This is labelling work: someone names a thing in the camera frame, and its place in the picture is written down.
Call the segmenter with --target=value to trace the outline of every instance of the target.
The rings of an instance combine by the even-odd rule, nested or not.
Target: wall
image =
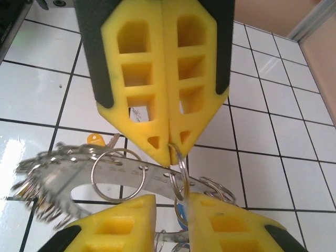
[[[336,122],[336,14],[304,41],[301,48]]]
[[[235,20],[286,37],[319,0],[236,0]]]

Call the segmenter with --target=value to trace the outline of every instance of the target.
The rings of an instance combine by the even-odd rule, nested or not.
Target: black object
[[[0,0],[0,48],[20,15],[26,0]]]
[[[64,252],[81,230],[76,225],[58,231],[38,252]]]
[[[265,229],[273,237],[277,244],[283,249],[283,252],[308,252],[286,230],[273,225],[266,225]]]
[[[122,0],[75,0],[93,93],[105,108],[114,104],[100,28]],[[229,86],[235,0],[198,0],[217,21],[216,93]]]

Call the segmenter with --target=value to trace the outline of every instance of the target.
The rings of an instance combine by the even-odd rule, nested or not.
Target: triangular hole
[[[160,138],[157,136],[152,136],[151,138],[148,138],[147,140],[154,148],[158,149],[159,148],[159,141]]]
[[[190,131],[183,131],[183,132],[180,133],[182,144],[184,144],[185,141],[189,138],[190,133],[191,133]]]

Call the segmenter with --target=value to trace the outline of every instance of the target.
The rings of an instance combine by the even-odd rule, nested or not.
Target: yellow key tag
[[[88,136],[88,144],[95,144],[99,146],[106,146],[104,138],[100,134],[91,134]]]

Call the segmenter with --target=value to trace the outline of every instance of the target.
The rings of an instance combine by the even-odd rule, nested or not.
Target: white tiled floor
[[[303,54],[295,42],[237,23],[233,43],[230,104],[220,108],[189,153],[190,175],[222,183],[238,205],[281,222],[308,251],[334,251],[336,129]],[[22,178],[14,173],[17,163],[51,143],[79,145],[91,131],[108,142],[118,132],[97,112],[79,46],[73,9],[47,12],[35,4],[0,66],[1,251],[34,252],[53,234],[53,223],[29,220],[24,205],[9,197]],[[117,146],[124,144],[121,138]],[[153,162],[131,141],[127,147]],[[118,186],[103,188],[119,196]],[[125,187],[123,196],[131,190]],[[87,186],[72,195],[102,201]],[[100,203],[86,207],[109,207]],[[171,205],[157,213],[157,230],[180,229]]]

